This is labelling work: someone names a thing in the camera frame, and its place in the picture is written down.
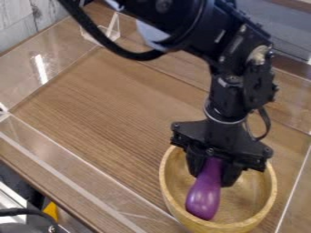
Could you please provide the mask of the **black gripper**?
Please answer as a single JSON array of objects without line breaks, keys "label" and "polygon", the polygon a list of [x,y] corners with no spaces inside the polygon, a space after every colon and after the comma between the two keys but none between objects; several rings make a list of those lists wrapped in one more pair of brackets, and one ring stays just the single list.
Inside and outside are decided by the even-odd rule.
[{"label": "black gripper", "polygon": [[197,177],[207,159],[219,158],[223,163],[222,187],[235,185],[243,170],[263,172],[274,151],[262,139],[271,129],[271,120],[264,108],[258,109],[264,121],[264,134],[256,137],[250,131],[248,120],[222,124],[211,117],[199,121],[171,124],[171,144],[185,152],[188,172]]}]

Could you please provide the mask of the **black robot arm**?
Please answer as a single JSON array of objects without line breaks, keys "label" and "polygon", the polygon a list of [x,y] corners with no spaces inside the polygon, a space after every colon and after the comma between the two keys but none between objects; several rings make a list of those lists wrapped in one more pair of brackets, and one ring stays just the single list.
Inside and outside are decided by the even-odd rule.
[{"label": "black robot arm", "polygon": [[278,85],[272,70],[274,43],[263,27],[236,8],[235,0],[103,0],[117,12],[136,19],[140,34],[152,47],[131,52],[101,32],[73,0],[61,6],[111,52],[127,59],[149,61],[183,50],[210,66],[210,97],[206,118],[171,124],[171,144],[185,152],[188,172],[197,176],[204,162],[223,161],[222,186],[231,187],[242,172],[263,172],[272,148],[264,136],[250,132],[248,115],[260,113],[275,100]]}]

